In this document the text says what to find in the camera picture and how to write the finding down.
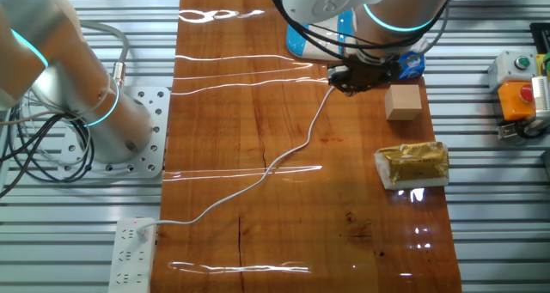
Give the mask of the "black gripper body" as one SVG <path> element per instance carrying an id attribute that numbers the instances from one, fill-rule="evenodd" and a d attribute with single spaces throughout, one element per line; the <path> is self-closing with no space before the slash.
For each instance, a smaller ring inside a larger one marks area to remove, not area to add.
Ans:
<path id="1" fill-rule="evenodd" d="M 370 64 L 357 56 L 344 58 L 338 63 L 327 66 L 328 84 L 337 89 L 340 84 L 349 86 L 368 85 L 369 90 L 396 81 L 400 75 L 400 63 L 388 61 L 381 64 Z"/>

